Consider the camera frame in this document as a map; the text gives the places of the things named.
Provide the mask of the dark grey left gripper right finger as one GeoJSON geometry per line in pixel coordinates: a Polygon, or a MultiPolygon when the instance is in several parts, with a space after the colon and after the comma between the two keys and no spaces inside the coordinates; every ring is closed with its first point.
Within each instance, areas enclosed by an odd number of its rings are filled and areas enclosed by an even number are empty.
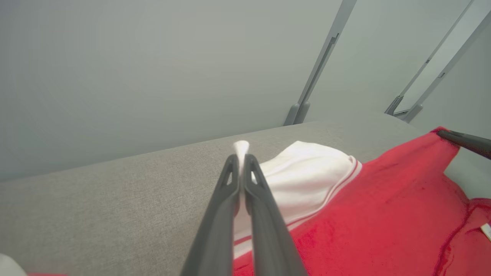
{"type": "Polygon", "coordinates": [[[244,195],[251,217],[254,274],[256,276],[307,276],[284,218],[252,154],[244,157],[244,195]]]}

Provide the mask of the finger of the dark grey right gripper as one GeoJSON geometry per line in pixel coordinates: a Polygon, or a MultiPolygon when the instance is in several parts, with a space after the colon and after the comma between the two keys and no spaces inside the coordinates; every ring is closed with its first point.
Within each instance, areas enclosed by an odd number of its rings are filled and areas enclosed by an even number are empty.
{"type": "Polygon", "coordinates": [[[486,159],[491,159],[491,140],[450,130],[439,130],[437,134],[451,143],[468,149],[486,159]]]}

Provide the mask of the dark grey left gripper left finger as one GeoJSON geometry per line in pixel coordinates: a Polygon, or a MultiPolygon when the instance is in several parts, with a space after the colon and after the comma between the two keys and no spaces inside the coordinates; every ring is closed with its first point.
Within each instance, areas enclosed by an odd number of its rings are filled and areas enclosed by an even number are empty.
{"type": "Polygon", "coordinates": [[[234,218],[239,209],[239,162],[233,154],[214,187],[181,276],[233,275],[234,218]]]}

